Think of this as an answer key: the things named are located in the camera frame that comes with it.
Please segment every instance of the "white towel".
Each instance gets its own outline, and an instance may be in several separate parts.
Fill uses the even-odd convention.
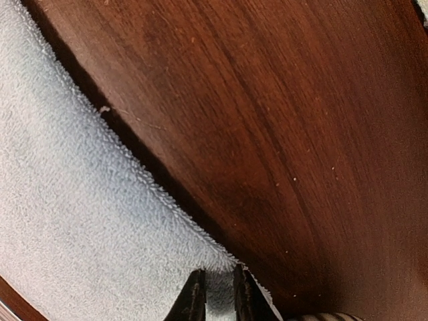
[[[21,3],[0,0],[0,276],[51,321],[159,321],[206,268],[207,319],[234,320],[235,263],[107,127]]]

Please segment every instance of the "striped fabric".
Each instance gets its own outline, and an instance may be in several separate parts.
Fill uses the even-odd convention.
[[[362,321],[362,319],[345,313],[318,313],[298,316],[288,321]]]

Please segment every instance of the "wooden table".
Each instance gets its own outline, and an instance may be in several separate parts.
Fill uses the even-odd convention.
[[[280,312],[427,319],[428,38],[410,1],[24,3]]]

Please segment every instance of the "white speck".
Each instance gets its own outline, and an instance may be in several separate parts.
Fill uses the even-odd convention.
[[[107,106],[103,106],[100,108],[100,113],[102,114],[103,112],[109,112],[110,111],[110,107]]]

